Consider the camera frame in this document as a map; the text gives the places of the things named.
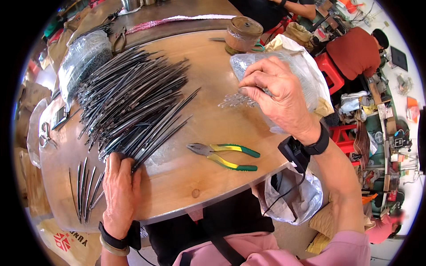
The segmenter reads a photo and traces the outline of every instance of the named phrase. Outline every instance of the bag of small parts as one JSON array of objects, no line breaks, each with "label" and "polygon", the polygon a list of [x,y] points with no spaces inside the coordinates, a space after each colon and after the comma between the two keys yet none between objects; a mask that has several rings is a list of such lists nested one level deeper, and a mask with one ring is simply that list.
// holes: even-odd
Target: bag of small parts
[{"label": "bag of small parts", "polygon": [[69,112],[80,83],[112,58],[111,43],[102,30],[72,43],[58,71],[59,90]]},{"label": "bag of small parts", "polygon": [[37,225],[45,245],[70,266],[93,266],[101,255],[100,233],[63,231],[54,218]]},{"label": "bag of small parts", "polygon": [[296,186],[302,177],[288,163],[276,176],[257,185],[262,213],[271,207],[266,213],[267,216],[292,225],[300,225],[311,218],[321,208],[322,187],[319,179],[309,169],[306,170],[305,180],[280,198]]}]

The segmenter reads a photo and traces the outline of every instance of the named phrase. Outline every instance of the hand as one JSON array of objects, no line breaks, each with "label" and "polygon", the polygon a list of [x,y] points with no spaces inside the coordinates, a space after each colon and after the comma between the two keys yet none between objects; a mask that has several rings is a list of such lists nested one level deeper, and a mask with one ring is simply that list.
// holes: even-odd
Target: hand
[{"label": "hand", "polygon": [[[303,145],[318,141],[321,127],[306,108],[299,79],[277,57],[262,59],[247,67],[238,85],[240,94],[255,100],[275,124]],[[260,88],[268,88],[272,97]]]},{"label": "hand", "polygon": [[136,170],[132,181],[131,169],[135,160],[121,160],[118,153],[111,153],[106,160],[102,184],[107,208],[103,214],[104,228],[112,237],[123,239],[141,201],[142,168]]}]

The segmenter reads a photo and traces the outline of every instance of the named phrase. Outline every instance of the black shirt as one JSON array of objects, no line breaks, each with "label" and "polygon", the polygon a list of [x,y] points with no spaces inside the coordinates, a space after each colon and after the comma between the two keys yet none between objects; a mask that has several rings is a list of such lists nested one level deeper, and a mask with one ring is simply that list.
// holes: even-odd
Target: black shirt
[{"label": "black shirt", "polygon": [[[280,8],[277,3],[269,0],[229,0],[231,4],[243,14],[254,19],[263,26],[263,32],[267,32],[288,15],[288,10]],[[299,0],[302,5],[313,5],[314,0]]]}]

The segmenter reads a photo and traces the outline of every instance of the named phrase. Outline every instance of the black cap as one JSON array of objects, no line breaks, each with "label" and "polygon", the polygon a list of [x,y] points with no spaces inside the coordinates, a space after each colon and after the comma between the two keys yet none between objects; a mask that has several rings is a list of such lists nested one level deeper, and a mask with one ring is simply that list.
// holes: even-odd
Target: black cap
[{"label": "black cap", "polygon": [[379,42],[384,49],[389,47],[389,40],[386,34],[381,29],[375,29],[372,33],[373,37]]}]

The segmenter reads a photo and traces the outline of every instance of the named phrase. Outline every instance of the pliers handle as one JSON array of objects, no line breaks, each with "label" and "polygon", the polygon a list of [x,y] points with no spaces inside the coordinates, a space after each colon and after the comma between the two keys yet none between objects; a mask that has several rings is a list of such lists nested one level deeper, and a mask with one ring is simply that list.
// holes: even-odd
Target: pliers handle
[{"label": "pliers handle", "polygon": [[[213,151],[215,152],[222,152],[222,151],[238,151],[243,152],[247,155],[250,155],[255,158],[260,157],[260,153],[255,152],[254,150],[251,150],[249,148],[246,148],[244,146],[236,145],[236,144],[210,144],[209,145]],[[237,171],[257,171],[257,166],[254,165],[238,165],[234,163],[230,163],[226,160],[224,160],[222,157],[217,155],[216,153],[212,153],[207,156],[212,161],[215,161],[216,163],[222,165],[223,167],[237,170]]]}]

